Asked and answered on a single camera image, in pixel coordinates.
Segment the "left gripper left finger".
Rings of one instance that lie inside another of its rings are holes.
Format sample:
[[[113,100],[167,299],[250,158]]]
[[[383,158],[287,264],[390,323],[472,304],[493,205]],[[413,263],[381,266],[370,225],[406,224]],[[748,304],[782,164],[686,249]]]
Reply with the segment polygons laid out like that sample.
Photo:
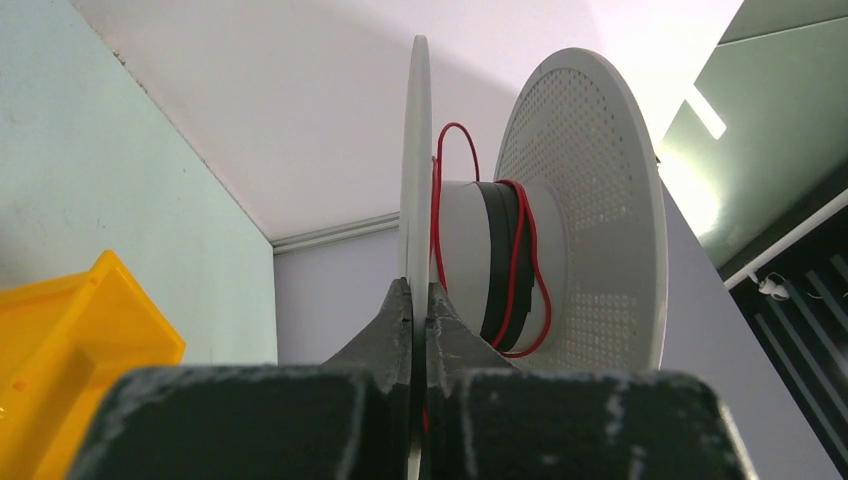
[[[124,374],[101,402],[72,479],[403,479],[411,295],[319,365],[188,365]]]

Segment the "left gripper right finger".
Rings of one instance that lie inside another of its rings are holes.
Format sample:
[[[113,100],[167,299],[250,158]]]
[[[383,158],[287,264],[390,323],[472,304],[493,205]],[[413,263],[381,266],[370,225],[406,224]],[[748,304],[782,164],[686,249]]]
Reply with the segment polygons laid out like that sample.
[[[753,479],[714,390],[678,371],[523,370],[432,284],[426,326],[429,479]]]

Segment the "white perforated cable spool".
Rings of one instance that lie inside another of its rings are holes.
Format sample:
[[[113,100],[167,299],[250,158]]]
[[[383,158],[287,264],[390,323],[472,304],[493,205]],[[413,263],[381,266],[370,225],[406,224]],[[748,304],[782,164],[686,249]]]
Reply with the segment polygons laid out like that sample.
[[[566,48],[530,75],[495,173],[443,176],[430,52],[415,37],[406,93],[398,246],[411,289],[413,434],[425,475],[425,301],[441,285],[459,319],[510,364],[656,369],[668,247],[657,162],[642,113],[602,55]]]

